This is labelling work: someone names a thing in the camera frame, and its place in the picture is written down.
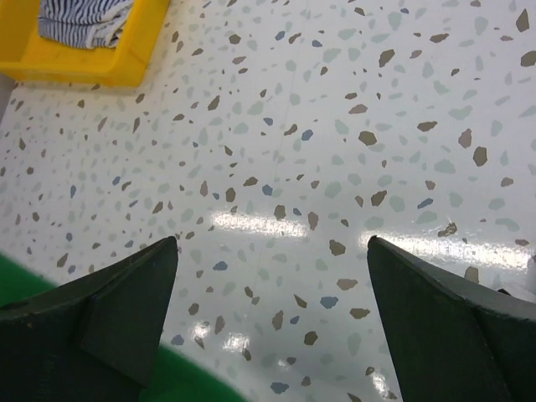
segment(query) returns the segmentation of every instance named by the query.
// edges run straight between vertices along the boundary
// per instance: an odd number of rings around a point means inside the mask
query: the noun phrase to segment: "green fabric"
[[[0,306],[54,289],[55,285],[0,255]],[[158,349],[150,388],[140,402],[244,402],[236,391],[169,348]]]

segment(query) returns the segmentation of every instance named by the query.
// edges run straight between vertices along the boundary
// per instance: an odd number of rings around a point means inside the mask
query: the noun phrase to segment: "yellow bin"
[[[38,34],[39,0],[0,0],[0,71],[15,80],[138,86],[170,0],[135,0],[115,49],[73,49]]]

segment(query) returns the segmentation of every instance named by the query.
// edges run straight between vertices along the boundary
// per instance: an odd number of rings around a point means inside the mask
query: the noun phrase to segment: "blue and white striped fabric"
[[[133,1],[41,0],[39,36],[74,48],[114,48]]]

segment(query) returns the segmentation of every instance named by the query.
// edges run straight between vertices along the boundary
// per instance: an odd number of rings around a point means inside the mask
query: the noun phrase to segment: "speckled tabletop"
[[[172,2],[140,88],[15,89],[0,247],[63,283],[176,235],[164,342],[254,401],[401,400],[370,235],[536,288],[534,24],[529,0]]]

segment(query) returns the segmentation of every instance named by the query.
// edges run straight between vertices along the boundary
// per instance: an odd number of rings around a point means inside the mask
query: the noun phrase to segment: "black object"
[[[404,402],[536,400],[536,305],[377,237],[367,260]]]
[[[0,307],[0,400],[134,402],[152,377],[175,238]]]

